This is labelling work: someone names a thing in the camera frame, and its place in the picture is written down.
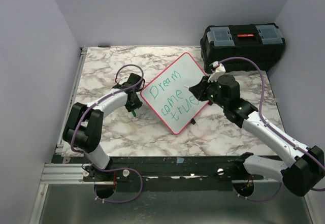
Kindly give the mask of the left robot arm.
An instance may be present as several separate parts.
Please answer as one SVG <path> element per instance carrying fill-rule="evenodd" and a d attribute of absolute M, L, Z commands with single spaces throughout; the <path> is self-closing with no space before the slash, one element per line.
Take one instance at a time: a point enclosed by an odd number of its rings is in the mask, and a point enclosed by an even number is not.
<path fill-rule="evenodd" d="M 75 103 L 68 116 L 62 139 L 76 151 L 80 149 L 96 166 L 95 175 L 102 181 L 112 177 L 110 157 L 100 145 L 103 121 L 112 112 L 125 107 L 128 112 L 142 106 L 137 92 L 140 92 L 144 79 L 131 73 L 126 82 L 113 86 L 109 94 L 89 103 Z"/>

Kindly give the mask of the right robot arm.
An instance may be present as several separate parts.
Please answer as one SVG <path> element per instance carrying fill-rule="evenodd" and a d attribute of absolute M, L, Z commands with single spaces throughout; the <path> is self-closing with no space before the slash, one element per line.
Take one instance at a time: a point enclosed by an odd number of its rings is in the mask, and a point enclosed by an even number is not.
<path fill-rule="evenodd" d="M 299 197 L 324 178 L 323 150 L 318 146 L 308 147 L 270 123 L 260 109 L 241 98 L 240 85 L 234 76 L 222 75 L 215 81 L 203 76 L 188 90 L 198 101 L 217 104 L 230 122 L 260 139 L 281 159 L 276 161 L 246 153 L 234 165 L 237 178 L 245 179 L 251 174 L 265 176 L 283 183 Z"/>

